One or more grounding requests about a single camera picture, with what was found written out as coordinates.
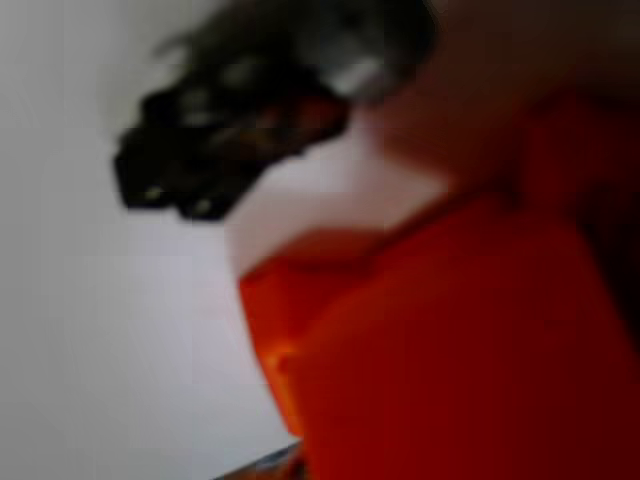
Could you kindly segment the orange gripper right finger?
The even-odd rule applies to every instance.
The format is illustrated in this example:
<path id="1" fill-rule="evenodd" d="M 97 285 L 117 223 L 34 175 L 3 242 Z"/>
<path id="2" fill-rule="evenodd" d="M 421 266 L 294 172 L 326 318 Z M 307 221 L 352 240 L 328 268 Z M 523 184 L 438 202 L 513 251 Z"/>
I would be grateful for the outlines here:
<path id="1" fill-rule="evenodd" d="M 449 1 L 437 18 L 434 55 L 363 121 L 386 153 L 455 188 L 496 178 L 525 114 L 564 91 L 611 115 L 639 109 L 635 1 Z"/>

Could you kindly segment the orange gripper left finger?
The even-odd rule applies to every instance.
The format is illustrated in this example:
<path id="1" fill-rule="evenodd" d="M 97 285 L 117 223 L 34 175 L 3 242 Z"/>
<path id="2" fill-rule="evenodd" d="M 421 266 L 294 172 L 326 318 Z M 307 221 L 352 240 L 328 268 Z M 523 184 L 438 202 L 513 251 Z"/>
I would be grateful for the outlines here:
<path id="1" fill-rule="evenodd" d="M 566 220 L 486 198 L 240 290 L 314 479 L 639 475 L 639 359 Z"/>

